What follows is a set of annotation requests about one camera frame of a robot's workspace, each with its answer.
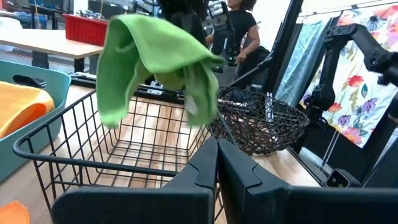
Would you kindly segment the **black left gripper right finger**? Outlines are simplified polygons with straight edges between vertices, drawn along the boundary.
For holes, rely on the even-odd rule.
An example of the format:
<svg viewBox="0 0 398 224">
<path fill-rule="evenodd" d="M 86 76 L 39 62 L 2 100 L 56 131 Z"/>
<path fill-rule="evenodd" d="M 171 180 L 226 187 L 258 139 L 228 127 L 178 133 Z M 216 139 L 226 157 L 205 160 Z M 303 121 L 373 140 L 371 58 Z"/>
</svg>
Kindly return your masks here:
<svg viewBox="0 0 398 224">
<path fill-rule="evenodd" d="M 396 189 L 293 186 L 228 140 L 218 146 L 228 223 L 397 224 Z"/>
</svg>

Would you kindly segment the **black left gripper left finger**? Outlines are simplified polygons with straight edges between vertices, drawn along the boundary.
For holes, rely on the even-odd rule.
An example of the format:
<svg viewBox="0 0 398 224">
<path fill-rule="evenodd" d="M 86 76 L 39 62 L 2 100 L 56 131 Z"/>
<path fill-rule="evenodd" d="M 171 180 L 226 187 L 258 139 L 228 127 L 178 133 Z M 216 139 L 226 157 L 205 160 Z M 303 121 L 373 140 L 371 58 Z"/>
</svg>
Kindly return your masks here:
<svg viewBox="0 0 398 224">
<path fill-rule="evenodd" d="M 52 207 L 54 223 L 213 223 L 218 143 L 205 141 L 188 164 L 159 189 L 82 187 L 63 194 Z"/>
</svg>

